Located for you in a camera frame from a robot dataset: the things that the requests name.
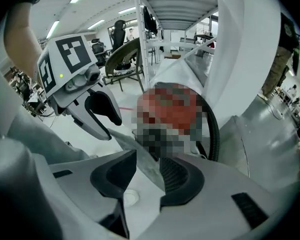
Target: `white shelf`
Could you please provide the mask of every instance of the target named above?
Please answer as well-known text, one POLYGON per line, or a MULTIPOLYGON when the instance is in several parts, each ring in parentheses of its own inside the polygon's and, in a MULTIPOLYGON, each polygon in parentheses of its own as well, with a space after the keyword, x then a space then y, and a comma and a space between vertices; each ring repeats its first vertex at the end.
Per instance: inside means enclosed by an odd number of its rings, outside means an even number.
POLYGON ((188 30, 218 10, 218 0, 146 0, 165 30, 188 30))

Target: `shelving unit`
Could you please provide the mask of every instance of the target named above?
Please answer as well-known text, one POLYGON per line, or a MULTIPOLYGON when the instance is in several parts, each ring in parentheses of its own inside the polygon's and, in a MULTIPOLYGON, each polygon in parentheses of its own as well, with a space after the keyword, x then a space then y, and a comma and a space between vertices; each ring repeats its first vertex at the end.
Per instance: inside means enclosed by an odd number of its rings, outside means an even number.
MULTIPOLYGON (((186 32, 205 18, 210 17, 218 11, 218 0, 134 0, 136 7, 136 17, 140 36, 140 46, 145 74, 145 87, 149 88, 149 68, 148 68, 148 49, 159 46, 177 46, 198 48, 197 44, 185 42, 171 43, 170 40, 151 40, 147 42, 144 15, 141 5, 145 5, 156 19, 161 30, 181 30, 186 32)), ((214 52, 213 49, 200 45, 200 49, 214 52)))

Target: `office chair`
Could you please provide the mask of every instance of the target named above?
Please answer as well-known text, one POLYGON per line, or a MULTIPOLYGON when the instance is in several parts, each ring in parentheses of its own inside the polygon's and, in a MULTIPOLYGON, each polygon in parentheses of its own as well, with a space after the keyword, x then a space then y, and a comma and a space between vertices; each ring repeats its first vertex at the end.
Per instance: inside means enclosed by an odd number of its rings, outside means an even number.
POLYGON ((142 57, 141 57, 141 48, 139 38, 133 39, 125 43, 123 46, 118 48, 112 55, 108 58, 105 63, 105 76, 103 78, 103 82, 105 85, 113 84, 114 82, 119 81, 121 91, 123 92, 121 81, 125 78, 130 78, 139 82, 142 92, 144 92, 143 85, 141 83, 141 79, 139 74, 143 74, 143 66, 142 66, 142 57), (136 57, 135 69, 131 68, 127 71, 117 71, 114 72, 118 66, 127 65, 130 63, 132 58, 136 57))
POLYGON ((111 32, 111 38, 113 40, 113 53, 124 44, 126 35, 125 29, 126 22, 124 20, 120 19, 114 23, 114 30, 111 32))
POLYGON ((92 45, 91 48, 92 48, 94 56, 98 60, 96 65, 98 67, 103 67, 106 64, 106 54, 107 54, 107 52, 104 51, 104 43, 100 42, 99 38, 93 39, 91 42, 95 43, 92 45))

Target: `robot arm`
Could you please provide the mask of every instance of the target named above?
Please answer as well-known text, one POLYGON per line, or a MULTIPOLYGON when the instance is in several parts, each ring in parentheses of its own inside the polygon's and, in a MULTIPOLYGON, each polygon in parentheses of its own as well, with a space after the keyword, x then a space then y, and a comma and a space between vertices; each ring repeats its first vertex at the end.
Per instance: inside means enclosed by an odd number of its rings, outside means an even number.
POLYGON ((101 83, 96 62, 84 35, 66 35, 48 42, 36 74, 39 73, 47 102, 57 116, 71 115, 87 133, 110 140, 109 131, 95 114, 107 116, 117 126, 122 119, 115 97, 101 83))

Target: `red object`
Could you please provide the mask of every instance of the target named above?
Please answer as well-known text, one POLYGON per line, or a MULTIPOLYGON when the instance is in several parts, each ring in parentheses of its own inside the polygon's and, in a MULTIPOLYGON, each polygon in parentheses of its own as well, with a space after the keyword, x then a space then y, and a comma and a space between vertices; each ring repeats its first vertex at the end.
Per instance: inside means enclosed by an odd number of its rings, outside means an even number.
POLYGON ((208 44, 208 47, 210 47, 210 48, 215 48, 215 43, 212 42, 212 43, 208 44))
POLYGON ((196 127, 198 94, 190 88, 174 83, 172 88, 153 88, 146 91, 137 102, 137 116, 144 124, 165 124, 178 129, 180 135, 189 135, 196 127))

